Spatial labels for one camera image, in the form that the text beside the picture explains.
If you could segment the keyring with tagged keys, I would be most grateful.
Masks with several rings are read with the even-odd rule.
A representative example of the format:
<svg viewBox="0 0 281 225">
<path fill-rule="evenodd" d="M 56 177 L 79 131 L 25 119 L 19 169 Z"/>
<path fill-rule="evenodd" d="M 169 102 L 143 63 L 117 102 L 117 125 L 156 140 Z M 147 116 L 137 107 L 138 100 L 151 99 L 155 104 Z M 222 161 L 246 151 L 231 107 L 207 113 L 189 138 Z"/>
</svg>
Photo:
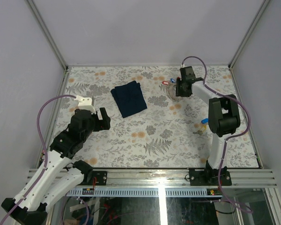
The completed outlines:
<svg viewBox="0 0 281 225">
<path fill-rule="evenodd" d="M 182 98 L 176 96 L 176 81 L 162 81 L 159 85 L 161 91 L 173 102 L 179 102 Z"/>
</svg>

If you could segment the key with yellow tag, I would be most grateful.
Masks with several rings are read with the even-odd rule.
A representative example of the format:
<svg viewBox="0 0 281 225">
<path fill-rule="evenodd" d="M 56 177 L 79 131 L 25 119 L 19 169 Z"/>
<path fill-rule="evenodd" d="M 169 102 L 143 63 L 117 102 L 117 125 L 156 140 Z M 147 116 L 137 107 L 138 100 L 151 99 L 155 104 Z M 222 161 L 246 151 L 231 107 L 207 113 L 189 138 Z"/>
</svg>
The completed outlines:
<svg viewBox="0 0 281 225">
<path fill-rule="evenodd" d="M 193 132 L 193 134 L 203 135 L 203 133 L 206 131 L 207 126 L 203 125 L 199 130 Z"/>
</svg>

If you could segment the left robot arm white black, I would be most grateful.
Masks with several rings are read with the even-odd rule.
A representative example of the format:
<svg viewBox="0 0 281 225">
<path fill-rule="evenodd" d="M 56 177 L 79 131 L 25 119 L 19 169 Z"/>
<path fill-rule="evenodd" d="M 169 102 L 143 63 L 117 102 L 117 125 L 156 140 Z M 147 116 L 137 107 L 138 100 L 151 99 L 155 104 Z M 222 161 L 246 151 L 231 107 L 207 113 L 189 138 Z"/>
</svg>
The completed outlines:
<svg viewBox="0 0 281 225">
<path fill-rule="evenodd" d="M 67 128 L 50 145 L 45 160 L 26 186 L 1 204 L 7 216 L 22 225 L 41 225 L 50 208 L 77 185 L 93 184 L 93 167 L 83 160 L 73 162 L 75 154 L 93 132 L 110 129 L 105 108 L 98 112 L 77 109 Z"/>
</svg>

